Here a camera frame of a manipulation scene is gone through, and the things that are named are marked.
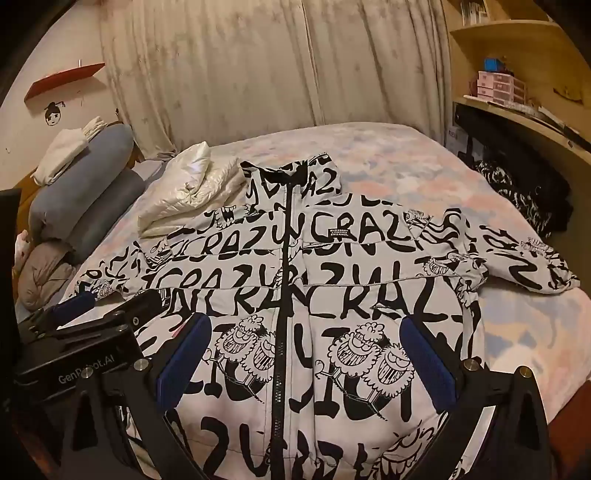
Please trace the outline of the white black graffiti print jacket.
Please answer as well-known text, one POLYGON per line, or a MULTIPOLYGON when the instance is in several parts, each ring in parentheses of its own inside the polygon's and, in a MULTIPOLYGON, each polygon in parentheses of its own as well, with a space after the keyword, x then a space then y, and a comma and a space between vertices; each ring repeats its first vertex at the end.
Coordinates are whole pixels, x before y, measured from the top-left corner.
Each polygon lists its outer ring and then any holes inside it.
POLYGON ((497 277, 556 295, 578 286, 551 247, 470 220, 348 193, 327 155, 242 164, 245 203, 132 242, 77 292, 154 289, 154 352, 190 314, 211 341, 179 414, 197 462, 223 479, 403 479, 443 424, 400 340, 406 317, 463 357, 485 356, 479 288, 497 277))

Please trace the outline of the taupe folded blanket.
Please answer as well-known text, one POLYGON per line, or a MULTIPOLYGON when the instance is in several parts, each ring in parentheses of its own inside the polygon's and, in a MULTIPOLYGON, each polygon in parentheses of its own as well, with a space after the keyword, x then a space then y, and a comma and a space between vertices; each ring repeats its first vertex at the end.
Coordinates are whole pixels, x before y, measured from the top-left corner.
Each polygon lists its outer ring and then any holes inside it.
POLYGON ((71 279, 75 270, 68 244, 51 240, 37 245, 21 271, 18 299, 29 311, 44 307, 71 279))

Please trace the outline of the dark grey bolster pillow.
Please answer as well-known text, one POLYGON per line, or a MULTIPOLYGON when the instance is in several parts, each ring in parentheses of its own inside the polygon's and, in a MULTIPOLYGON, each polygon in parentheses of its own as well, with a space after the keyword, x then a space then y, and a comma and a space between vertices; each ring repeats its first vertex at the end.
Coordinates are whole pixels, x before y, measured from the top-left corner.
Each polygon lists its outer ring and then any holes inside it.
POLYGON ((93 202, 66 239, 75 265, 83 263, 92 254, 144 189, 143 179, 134 171, 125 169, 93 202))

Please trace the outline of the pastel patterned bed cover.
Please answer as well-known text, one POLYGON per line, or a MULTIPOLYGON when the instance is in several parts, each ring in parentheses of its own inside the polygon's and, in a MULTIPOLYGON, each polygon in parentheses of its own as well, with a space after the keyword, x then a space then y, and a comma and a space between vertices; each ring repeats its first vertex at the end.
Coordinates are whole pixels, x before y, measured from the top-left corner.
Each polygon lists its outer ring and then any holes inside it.
MULTIPOLYGON (((473 222, 542 241, 481 176, 443 146, 406 126, 351 123, 315 127, 211 147, 211 152, 238 157, 240 168, 250 163, 273 169, 327 155, 348 193, 385 199, 434 217, 457 208, 473 222)), ((141 238, 137 229, 138 214, 156 180, 83 263, 69 286, 70 293, 78 293, 75 287, 82 273, 117 255, 126 245, 155 244, 165 237, 141 238)), ((246 189, 245 179, 245 186, 225 206, 245 203, 246 189)), ((479 360, 495 370, 529 366, 537 378, 546 417, 553 420, 590 372, 586 345, 589 297, 579 284, 556 295, 543 295, 497 277, 490 277, 479 288, 478 297, 485 347, 485 356, 479 360)))

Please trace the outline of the white folded cloth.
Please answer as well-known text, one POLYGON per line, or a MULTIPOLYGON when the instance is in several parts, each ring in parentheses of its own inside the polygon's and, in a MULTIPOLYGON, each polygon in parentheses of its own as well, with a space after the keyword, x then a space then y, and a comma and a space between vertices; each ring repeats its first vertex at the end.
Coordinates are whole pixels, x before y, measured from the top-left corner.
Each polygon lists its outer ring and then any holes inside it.
POLYGON ((89 146, 89 142, 106 127, 107 123, 97 116, 82 128, 61 130, 31 174, 34 183, 39 187, 54 183, 89 146))

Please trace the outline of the cream shiny puffer jacket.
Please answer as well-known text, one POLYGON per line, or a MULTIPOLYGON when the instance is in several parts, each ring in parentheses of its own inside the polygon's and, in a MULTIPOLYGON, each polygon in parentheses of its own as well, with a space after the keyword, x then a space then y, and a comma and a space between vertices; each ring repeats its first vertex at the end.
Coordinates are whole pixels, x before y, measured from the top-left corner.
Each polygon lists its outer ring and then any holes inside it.
POLYGON ((137 217, 141 238, 166 236, 192 218, 229 204, 245 186, 240 160, 217 155, 206 142, 194 144, 167 162, 137 217))

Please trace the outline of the black white patterned garment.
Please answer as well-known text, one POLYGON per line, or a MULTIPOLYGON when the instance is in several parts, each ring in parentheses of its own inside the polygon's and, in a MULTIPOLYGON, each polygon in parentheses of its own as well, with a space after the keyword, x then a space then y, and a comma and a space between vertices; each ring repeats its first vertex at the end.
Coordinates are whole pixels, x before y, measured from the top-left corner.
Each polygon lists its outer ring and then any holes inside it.
POLYGON ((509 172, 488 160, 476 160, 473 169, 521 213, 541 238, 567 230, 573 207, 566 199, 547 202, 540 196, 539 187, 519 186, 509 172))

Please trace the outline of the beige patterned curtain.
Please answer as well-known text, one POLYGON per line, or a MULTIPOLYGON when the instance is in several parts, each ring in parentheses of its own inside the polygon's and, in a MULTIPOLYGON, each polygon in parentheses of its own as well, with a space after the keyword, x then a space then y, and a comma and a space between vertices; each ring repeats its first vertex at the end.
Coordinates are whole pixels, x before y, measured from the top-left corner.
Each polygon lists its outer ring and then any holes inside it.
POLYGON ((365 121, 443 141, 452 118, 439 1, 104 1, 99 25, 147 156, 365 121))

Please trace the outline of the small blue box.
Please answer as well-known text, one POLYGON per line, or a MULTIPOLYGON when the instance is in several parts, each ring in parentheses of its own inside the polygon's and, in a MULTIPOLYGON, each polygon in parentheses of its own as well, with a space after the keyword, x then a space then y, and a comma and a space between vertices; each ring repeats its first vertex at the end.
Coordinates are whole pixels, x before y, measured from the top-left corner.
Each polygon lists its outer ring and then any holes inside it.
POLYGON ((503 73, 506 71, 505 63, 498 58, 487 57, 484 60, 484 70, 487 72, 503 73))

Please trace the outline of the wooden shelf desk unit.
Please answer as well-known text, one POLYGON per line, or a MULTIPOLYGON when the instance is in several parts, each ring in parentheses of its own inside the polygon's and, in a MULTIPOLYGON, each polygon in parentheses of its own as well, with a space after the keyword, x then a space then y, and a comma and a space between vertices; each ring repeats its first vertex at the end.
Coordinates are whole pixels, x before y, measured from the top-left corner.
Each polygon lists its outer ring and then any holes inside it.
POLYGON ((590 66, 537 1, 446 1, 454 120, 468 135, 460 157, 488 160, 547 202, 566 199, 565 232, 546 240, 580 249, 590 239, 590 66), (477 97, 487 57, 523 81, 526 103, 477 97))

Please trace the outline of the cartoon face wall sticker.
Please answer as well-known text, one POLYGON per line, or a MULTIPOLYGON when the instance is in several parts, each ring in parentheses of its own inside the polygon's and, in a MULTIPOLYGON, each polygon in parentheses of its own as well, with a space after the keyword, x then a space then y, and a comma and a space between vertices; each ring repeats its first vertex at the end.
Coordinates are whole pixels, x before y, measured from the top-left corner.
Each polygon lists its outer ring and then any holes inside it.
POLYGON ((50 102, 44 109, 44 120, 45 123, 50 126, 56 126, 62 116, 62 109, 65 107, 63 101, 50 102))

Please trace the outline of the red wall shelf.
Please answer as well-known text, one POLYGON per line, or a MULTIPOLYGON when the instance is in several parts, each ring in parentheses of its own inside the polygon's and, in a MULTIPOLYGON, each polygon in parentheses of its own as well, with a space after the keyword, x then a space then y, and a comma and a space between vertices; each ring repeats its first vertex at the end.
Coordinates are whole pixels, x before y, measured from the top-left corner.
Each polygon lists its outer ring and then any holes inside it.
POLYGON ((105 67, 104 62, 78 66, 62 70, 34 81, 24 96, 23 101, 35 98, 55 88, 93 77, 105 67))

